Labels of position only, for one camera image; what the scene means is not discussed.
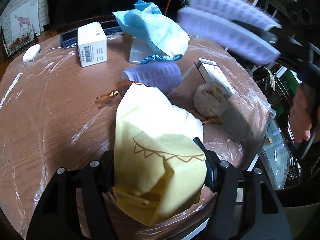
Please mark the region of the person's right hand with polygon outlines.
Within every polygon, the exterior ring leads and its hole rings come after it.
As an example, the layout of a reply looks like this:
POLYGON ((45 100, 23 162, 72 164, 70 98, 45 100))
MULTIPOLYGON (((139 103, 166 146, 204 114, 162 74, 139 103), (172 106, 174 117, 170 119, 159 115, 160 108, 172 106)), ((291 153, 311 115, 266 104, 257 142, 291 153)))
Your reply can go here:
POLYGON ((308 141, 311 137, 312 121, 307 110, 308 99, 303 86, 298 86, 289 117, 289 127, 296 142, 308 141))

